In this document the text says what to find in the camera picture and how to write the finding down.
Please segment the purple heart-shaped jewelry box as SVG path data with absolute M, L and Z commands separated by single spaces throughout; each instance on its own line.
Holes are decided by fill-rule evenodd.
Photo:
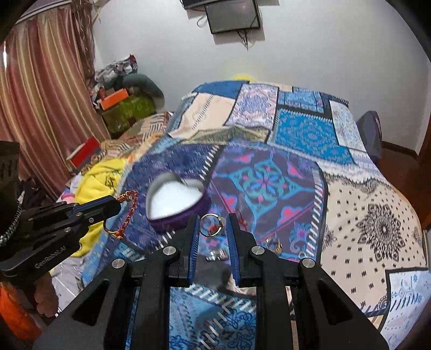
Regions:
M 184 228 L 189 216 L 203 216 L 209 207 L 210 197 L 201 180 L 182 178 L 173 172 L 157 176 L 145 199 L 147 221 L 158 232 Z

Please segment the yellow cartoon blanket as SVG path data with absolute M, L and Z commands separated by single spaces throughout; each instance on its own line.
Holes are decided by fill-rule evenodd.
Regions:
M 107 195 L 114 195 L 126 164 L 127 160 L 123 158 L 102 160 L 95 164 L 83 176 L 75 193 L 75 201 L 78 204 L 86 204 Z M 89 253 L 98 241 L 102 227 L 102 222 L 91 225 L 87 234 L 80 239 L 80 249 L 71 257 L 82 257 Z

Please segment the striped patchwork quilt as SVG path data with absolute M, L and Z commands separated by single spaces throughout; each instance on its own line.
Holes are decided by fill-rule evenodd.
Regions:
M 136 152 L 145 153 L 160 138 L 172 114 L 168 111 L 154 114 L 138 120 L 119 139 L 111 139 L 101 143 L 104 159 L 127 158 Z

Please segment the red box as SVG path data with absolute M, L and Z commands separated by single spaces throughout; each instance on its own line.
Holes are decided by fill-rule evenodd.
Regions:
M 94 136 L 80 144 L 67 158 L 67 163 L 73 169 L 81 169 L 91 161 L 91 157 L 100 151 L 99 140 Z

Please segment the green patterned storage box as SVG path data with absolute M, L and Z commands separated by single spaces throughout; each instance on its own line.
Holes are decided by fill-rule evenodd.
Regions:
M 118 138 L 138 120 L 156 113 L 154 100 L 146 94 L 131 95 L 106 111 L 101 116 L 113 139 Z

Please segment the orange box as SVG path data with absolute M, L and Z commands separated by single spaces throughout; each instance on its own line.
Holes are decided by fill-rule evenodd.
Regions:
M 100 106 L 102 110 L 108 110 L 111 107 L 119 104 L 121 101 L 128 99 L 128 91 L 125 88 L 122 88 L 114 93 L 106 96 L 103 100 L 100 101 Z

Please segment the blue patchwork bedspread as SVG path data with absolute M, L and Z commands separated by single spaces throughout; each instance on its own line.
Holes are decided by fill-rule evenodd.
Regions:
M 419 219 L 370 159 L 346 101 L 313 90 L 223 81 L 197 87 L 181 101 L 166 133 L 125 168 L 118 191 L 138 194 L 101 234 L 82 280 L 113 259 L 136 261 L 165 247 L 145 214 L 149 186 L 163 173 L 201 180 L 210 197 L 202 223 L 194 284 L 171 291 L 172 349 L 253 349 L 254 289 L 238 289 L 219 218 L 240 227 L 279 257 L 311 258 L 355 302 L 390 349 L 408 336 L 430 299 L 430 272 Z

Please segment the striped red curtain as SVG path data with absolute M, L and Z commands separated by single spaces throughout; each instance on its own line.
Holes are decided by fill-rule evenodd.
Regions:
M 67 157 L 110 134 L 91 101 L 90 1 L 70 1 L 14 25 L 1 43 L 1 140 L 20 145 L 19 176 L 51 198 L 70 177 Z

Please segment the grey pillow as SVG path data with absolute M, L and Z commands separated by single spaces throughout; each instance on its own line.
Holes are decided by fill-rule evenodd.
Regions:
M 158 103 L 164 102 L 164 94 L 158 85 L 148 76 L 140 73 L 128 74 L 123 78 L 124 88 L 139 88 Z

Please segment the pile of clothes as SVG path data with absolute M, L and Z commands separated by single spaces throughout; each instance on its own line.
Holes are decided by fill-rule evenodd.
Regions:
M 96 71 L 93 80 L 104 89 L 110 89 L 119 77 L 123 78 L 129 74 L 137 73 L 137 70 L 137 59 L 134 55 L 129 55 L 123 60 L 115 61 Z

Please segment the yellow round object behind bed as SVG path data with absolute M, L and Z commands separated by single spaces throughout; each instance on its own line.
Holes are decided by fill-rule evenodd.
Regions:
M 232 77 L 232 80 L 235 80 L 235 81 L 239 81 L 239 80 L 252 81 L 253 77 L 249 76 L 247 74 L 236 74 L 235 76 Z

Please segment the grey backpack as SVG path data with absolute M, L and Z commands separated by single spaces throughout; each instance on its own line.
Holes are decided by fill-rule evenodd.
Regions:
M 362 143 L 375 165 L 378 165 L 382 157 L 382 130 L 381 122 L 376 111 L 367 111 L 357 121 Z

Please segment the brown wooden door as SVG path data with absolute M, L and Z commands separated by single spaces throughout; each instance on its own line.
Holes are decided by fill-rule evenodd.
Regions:
M 430 226 L 430 123 L 431 120 L 418 158 L 420 165 L 418 216 L 423 229 Z

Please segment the black wall television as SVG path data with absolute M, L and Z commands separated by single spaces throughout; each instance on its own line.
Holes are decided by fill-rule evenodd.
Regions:
M 217 1 L 218 0 L 180 0 L 184 9 L 193 9 Z

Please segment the small black wall monitor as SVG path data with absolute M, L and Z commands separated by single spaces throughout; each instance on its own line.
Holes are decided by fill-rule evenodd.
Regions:
M 260 29 L 259 9 L 253 0 L 217 1 L 204 6 L 211 34 Z

